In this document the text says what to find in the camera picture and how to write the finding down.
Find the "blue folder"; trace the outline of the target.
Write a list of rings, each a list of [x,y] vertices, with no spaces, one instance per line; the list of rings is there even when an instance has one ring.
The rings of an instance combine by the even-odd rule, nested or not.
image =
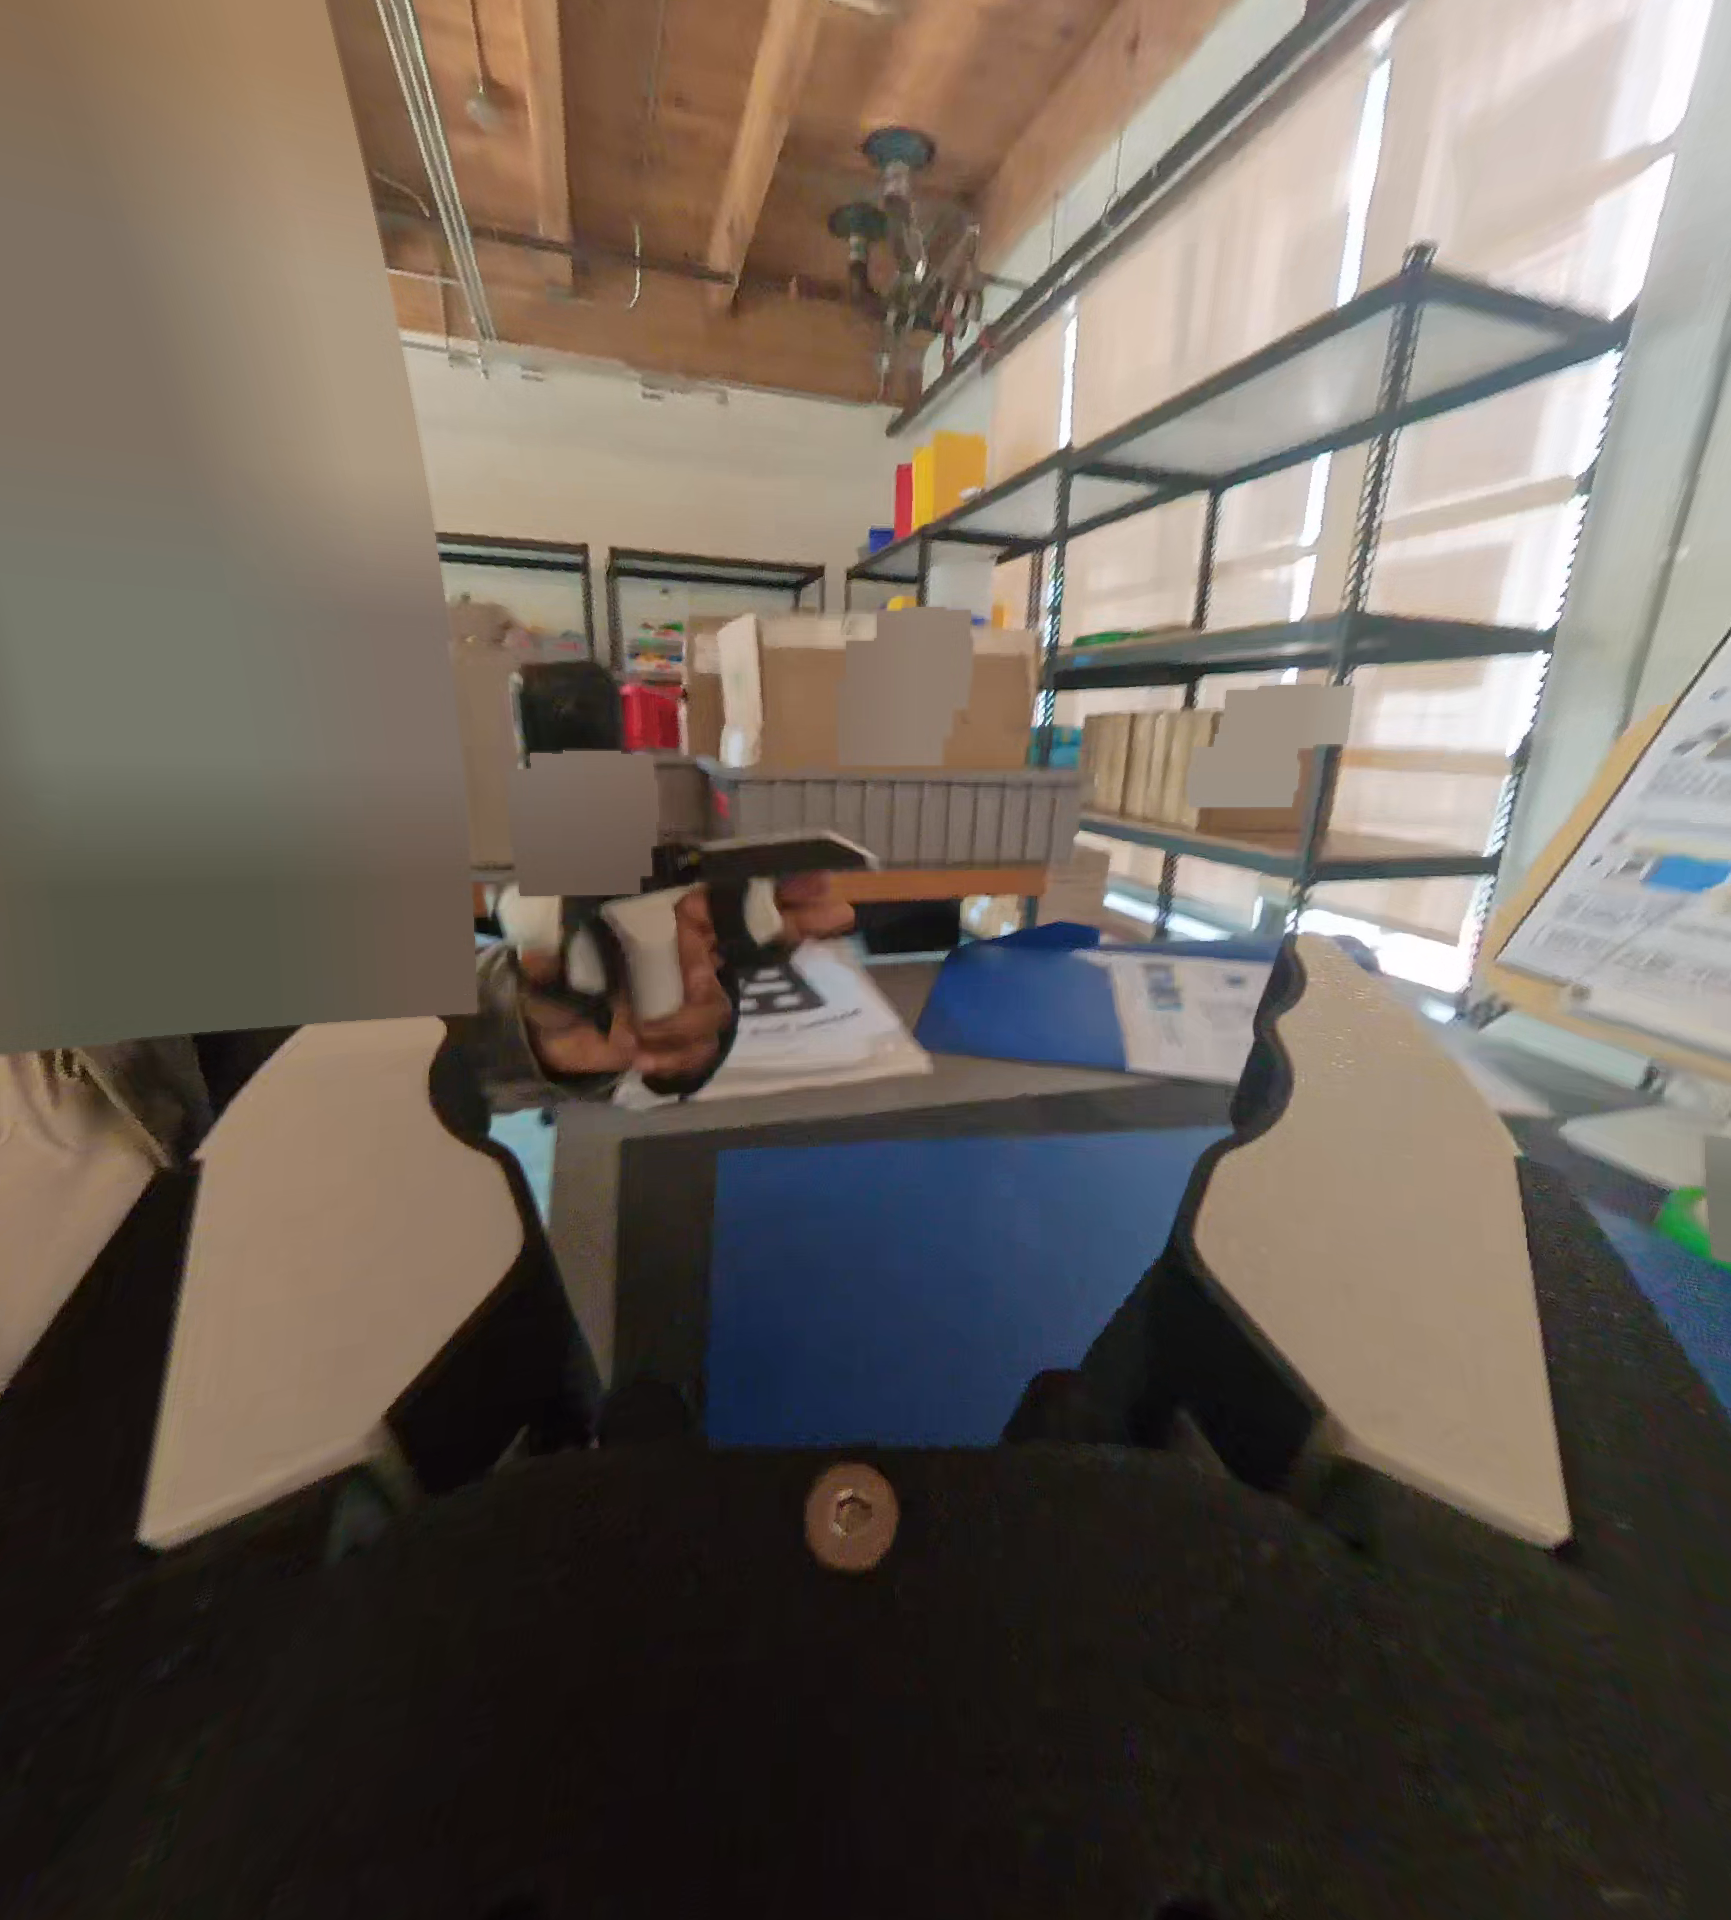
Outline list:
[[[1046,925],[960,946],[940,967],[916,1025],[928,1052],[1130,1074],[1104,972],[1108,953],[1270,962],[1276,942],[1120,942],[1080,925]]]

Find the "large dark metal shelving rack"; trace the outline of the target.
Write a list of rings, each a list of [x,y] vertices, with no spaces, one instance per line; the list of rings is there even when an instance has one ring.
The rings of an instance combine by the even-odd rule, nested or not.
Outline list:
[[[846,604],[1026,590],[1060,720],[1354,692],[1278,813],[1098,799],[1158,905],[1310,917],[1468,981],[1498,889],[1638,300],[1556,299],[1416,247],[1386,283],[1238,333],[1150,269],[1068,322],[1064,445],[864,552]]]

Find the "small dark metal shelving rack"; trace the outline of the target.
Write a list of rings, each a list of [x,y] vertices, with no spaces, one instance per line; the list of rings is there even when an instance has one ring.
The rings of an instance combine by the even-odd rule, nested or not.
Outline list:
[[[530,660],[600,660],[586,542],[438,537],[452,637]]]
[[[632,683],[678,684],[686,637],[746,613],[828,611],[828,571],[804,561],[614,547],[604,568],[610,666]]]

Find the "row of tan cartons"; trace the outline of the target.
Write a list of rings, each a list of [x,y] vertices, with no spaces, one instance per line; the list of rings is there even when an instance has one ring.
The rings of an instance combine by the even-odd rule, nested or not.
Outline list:
[[[1086,804],[1134,825],[1188,831],[1226,839],[1270,839],[1298,834],[1316,791],[1314,751],[1300,754],[1300,775],[1284,802],[1268,804],[1262,776],[1232,785],[1226,775],[1216,788],[1236,792],[1238,804],[1200,804],[1192,782],[1212,781],[1202,773],[1214,762],[1224,770],[1218,735],[1228,720],[1226,708],[1176,708],[1104,713],[1084,720],[1078,770],[1084,776]]]

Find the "yellow storage bin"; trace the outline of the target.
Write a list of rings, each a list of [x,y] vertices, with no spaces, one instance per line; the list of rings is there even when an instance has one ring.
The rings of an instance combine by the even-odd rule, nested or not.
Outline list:
[[[908,470],[908,529],[918,533],[986,489],[986,438],[970,430],[940,428],[914,448]]]

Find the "blue mat with black border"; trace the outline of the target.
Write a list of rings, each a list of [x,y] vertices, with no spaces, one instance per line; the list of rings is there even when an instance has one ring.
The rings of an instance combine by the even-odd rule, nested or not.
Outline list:
[[[720,1447],[984,1447],[1162,1254],[1230,1091],[1124,1079],[654,1135],[618,1177],[612,1388]]]

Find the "white printed paper sheet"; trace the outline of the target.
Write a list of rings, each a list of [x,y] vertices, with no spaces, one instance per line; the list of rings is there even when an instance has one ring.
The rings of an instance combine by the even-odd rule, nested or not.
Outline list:
[[[1104,972],[1124,1069],[1136,1077],[1232,1089],[1254,1052],[1270,962],[1108,953]]]

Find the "white window blind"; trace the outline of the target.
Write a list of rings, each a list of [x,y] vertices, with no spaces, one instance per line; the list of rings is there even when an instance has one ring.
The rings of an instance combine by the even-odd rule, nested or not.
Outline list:
[[[1711,5],[1404,5],[1342,70],[1158,222],[998,374],[994,479],[1090,442],[1394,274],[1436,266],[1606,316],[1646,286]],[[1620,360],[1408,428],[1372,613],[1552,628],[1566,609]],[[1218,510],[1206,627],[1344,609],[1366,451],[1248,484]],[[1208,509],[1190,499],[1080,539],[1064,645],[1124,643],[1198,611]],[[1358,669],[1334,827],[1484,852],[1548,665]],[[1488,880],[1340,883],[1316,929],[1426,988],[1470,978]]]

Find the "brown wooden desk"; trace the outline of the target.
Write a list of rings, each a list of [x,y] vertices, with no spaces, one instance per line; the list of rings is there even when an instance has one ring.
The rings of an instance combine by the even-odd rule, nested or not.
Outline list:
[[[936,967],[930,961],[886,962],[868,967],[852,942],[824,945],[802,951],[792,962],[798,972],[810,969],[812,987],[824,993],[834,988],[858,1003],[866,1014],[878,1019],[878,1000],[902,1032],[908,1017],[918,1019]],[[1498,1093],[1510,1115],[1504,1115],[1522,1140],[1528,1158],[1556,1171],[1582,1199],[1592,1203],[1606,1238],[1620,1250],[1646,1299],[1661,1312],[1669,1328],[1693,1352],[1693,1336],[1711,1345],[1707,1335],[1717,1328],[1717,1304],[1729,1282],[1711,1260],[1659,1234],[1655,1217],[1663,1199],[1640,1183],[1626,1179],[1618,1169],[1580,1156],[1556,1135],[1556,1111],[1532,1112],[1534,1096],[1552,1096],[1570,1116],[1578,1100],[1606,1093],[1588,1074],[1574,1073],[1564,1062],[1512,1045],[1514,1038],[1500,1020],[1490,1029],[1470,1029],[1458,1020],[1432,1020],[1434,1037],[1448,1047],[1454,1061],[1484,1093]],[[1210,1131],[1212,1139],[1224,1132],[1232,1089],[1202,1082],[1162,1080],[1100,1069],[1068,1069],[982,1059],[934,1057],[928,1071],[846,1079],[832,1073],[814,1073],[806,1087],[752,1091],[728,1099],[696,1099],[688,1102],[646,1104],[634,1093],[634,1107],[616,1102],[570,1100],[554,1111],[522,1109],[518,1115],[498,1116],[494,1137],[512,1148],[534,1183],[542,1218],[558,1260],[568,1299],[580,1331],[586,1336],[600,1388],[608,1391],[616,1374],[616,1319],[618,1279],[628,1264],[622,1254],[626,1231],[632,1231],[634,1258],[640,1267],[652,1262],[652,1280],[638,1285],[650,1296],[654,1285],[668,1285],[666,1293],[680,1299],[682,1308],[692,1295],[704,1299],[710,1276],[712,1212],[716,1195],[716,1164],[734,1150],[770,1150],[858,1145],[858,1143],[952,1143],[952,1140],[1040,1140],[1052,1137],[1128,1137],[1128,1135],[1192,1135],[1194,1140]],[[1024,1304],[1024,1257],[1052,1254],[1050,1227],[1024,1227],[1026,1203],[1050,1199],[1052,1177],[1046,1188],[1022,1193],[1008,1200],[956,1200],[952,1188],[940,1217],[946,1264],[964,1257],[982,1262],[978,1272],[992,1272],[994,1285],[1006,1282]],[[1086,1188],[1076,1199],[1080,1210],[1094,1222],[1090,1238],[1080,1238],[1080,1253],[1110,1254],[1108,1280],[1118,1280],[1110,1296],[1092,1285],[1088,1296],[1102,1315],[1118,1306],[1122,1293],[1132,1286],[1142,1262],[1154,1257],[1166,1238],[1172,1212],[1188,1183],[1180,1164],[1160,1188],[1152,1191],[1146,1179],[1146,1199],[1128,1200],[1132,1212],[1118,1225],[1108,1203],[1104,1177],[1098,1188]],[[1020,1234],[1000,1258],[996,1238],[988,1244],[980,1237],[996,1237],[1012,1225],[1008,1209],[1020,1210]]]

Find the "wooden table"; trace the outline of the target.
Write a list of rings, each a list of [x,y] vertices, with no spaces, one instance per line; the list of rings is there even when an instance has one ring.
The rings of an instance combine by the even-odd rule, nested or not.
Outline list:
[[[1050,867],[872,868],[830,877],[836,899],[858,905],[904,905],[972,899],[1042,899]]]

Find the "cardboard box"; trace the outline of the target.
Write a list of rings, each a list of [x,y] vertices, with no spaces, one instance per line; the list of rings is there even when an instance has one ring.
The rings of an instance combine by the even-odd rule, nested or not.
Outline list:
[[[1022,773],[1040,692],[1040,639],[992,627],[974,627],[972,635],[970,692],[954,716],[942,764],[950,773]]]
[[[708,616],[686,623],[686,752],[760,773],[838,768],[846,648],[874,619]]]

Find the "grey plastic bin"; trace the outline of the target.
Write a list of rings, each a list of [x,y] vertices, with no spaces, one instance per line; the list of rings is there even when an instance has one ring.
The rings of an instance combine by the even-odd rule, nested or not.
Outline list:
[[[760,773],[700,759],[708,818],[728,839],[836,836],[882,868],[1038,868],[1064,862],[1084,781],[1018,773]]]

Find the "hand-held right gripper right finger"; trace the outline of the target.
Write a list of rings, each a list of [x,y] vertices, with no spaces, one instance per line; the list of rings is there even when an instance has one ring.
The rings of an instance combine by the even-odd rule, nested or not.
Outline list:
[[[1196,1440],[1316,1515],[1402,1493],[1534,1551],[1574,1534],[1520,1150],[1330,937],[1280,948],[1230,1132],[1082,1379],[1108,1436]]]

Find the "ceiling lamp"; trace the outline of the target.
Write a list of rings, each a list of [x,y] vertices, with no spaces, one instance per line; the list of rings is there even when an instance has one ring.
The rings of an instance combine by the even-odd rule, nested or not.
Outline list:
[[[982,325],[980,222],[956,203],[926,210],[920,179],[938,155],[930,134],[884,125],[866,134],[862,155],[878,179],[874,196],[828,221],[846,248],[848,304],[880,327],[888,353],[924,334],[950,360]]]

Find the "white printed paper booklet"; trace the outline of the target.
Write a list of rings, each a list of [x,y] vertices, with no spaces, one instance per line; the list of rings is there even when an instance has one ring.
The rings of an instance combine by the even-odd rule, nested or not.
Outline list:
[[[852,948],[806,942],[742,981],[734,1045],[698,1093],[658,1093],[630,1077],[614,1102],[642,1112],[682,1100],[770,1099],[930,1074],[932,1057]]]

